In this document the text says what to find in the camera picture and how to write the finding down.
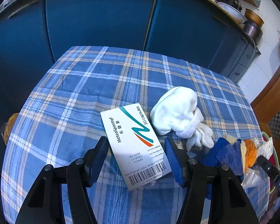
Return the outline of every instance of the blue plaid tablecloth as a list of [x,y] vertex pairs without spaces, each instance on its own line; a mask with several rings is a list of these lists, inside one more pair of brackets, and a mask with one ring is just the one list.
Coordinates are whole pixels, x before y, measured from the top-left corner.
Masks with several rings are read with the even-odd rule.
[[[100,46],[70,48],[30,94],[12,130],[5,153],[1,194],[5,218],[15,223],[21,205],[44,165],[65,166],[94,148],[105,130],[106,111],[139,102],[149,112],[176,86],[192,88],[214,140],[224,134],[241,139],[261,132],[250,104],[231,80],[184,60],[132,49]],[[173,136],[179,148],[185,140]],[[98,181],[88,189],[98,223],[175,223],[185,189],[170,173],[128,191],[110,150]],[[269,180],[247,190],[258,217],[268,205]],[[71,223],[66,186],[66,222]],[[207,223],[209,202],[202,223]]]

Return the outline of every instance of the orange stripe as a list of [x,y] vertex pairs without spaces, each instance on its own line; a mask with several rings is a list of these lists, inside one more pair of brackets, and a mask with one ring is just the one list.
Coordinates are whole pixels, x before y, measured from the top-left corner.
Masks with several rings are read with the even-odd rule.
[[149,142],[147,142],[146,140],[142,139],[140,136],[138,136],[137,134],[135,134],[145,145],[152,147],[153,145],[150,144]]

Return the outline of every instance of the cooking pot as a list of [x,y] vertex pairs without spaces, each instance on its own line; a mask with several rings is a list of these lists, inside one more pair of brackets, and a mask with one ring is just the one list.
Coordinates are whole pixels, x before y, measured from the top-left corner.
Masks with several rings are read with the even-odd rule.
[[239,0],[216,0],[217,2],[223,2],[228,4],[229,6],[232,6],[238,11],[241,11],[243,8],[241,7],[241,3]]
[[260,26],[252,20],[248,20],[244,24],[244,31],[254,40],[255,45],[258,45],[262,37],[262,30]]

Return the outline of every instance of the pot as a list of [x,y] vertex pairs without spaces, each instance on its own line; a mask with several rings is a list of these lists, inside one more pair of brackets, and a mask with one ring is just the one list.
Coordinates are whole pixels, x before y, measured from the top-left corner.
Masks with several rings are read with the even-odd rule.
[[248,20],[244,24],[244,31],[254,40],[255,45],[258,45],[262,38],[262,30],[260,26],[258,26],[252,20]]
[[262,20],[262,18],[260,16],[258,16],[256,13],[254,13],[252,10],[250,9],[246,9],[245,11],[245,17],[248,20],[252,20],[254,23],[256,23],[260,28],[263,26],[264,21]]
[[223,2],[228,4],[229,6],[232,6],[238,11],[241,11],[243,8],[241,7],[241,3],[239,0],[216,0],[217,2]]

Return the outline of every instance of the teal logo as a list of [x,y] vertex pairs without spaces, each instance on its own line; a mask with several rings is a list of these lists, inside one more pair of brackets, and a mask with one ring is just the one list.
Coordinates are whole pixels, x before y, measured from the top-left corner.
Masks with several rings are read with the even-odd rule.
[[128,116],[131,120],[133,120],[135,123],[137,123],[138,125],[140,125],[142,128],[136,128],[136,127],[132,127],[132,130],[137,133],[139,136],[141,136],[143,139],[140,139],[142,142],[144,142],[146,145],[148,146],[152,146],[150,143],[146,142],[145,140],[153,143],[153,140],[144,136],[143,134],[140,133],[141,132],[149,132],[150,130],[144,126],[143,124],[141,124],[138,120],[136,120],[132,115],[129,114],[129,112],[126,111],[126,109],[124,107],[119,107],[120,110],[126,115]]

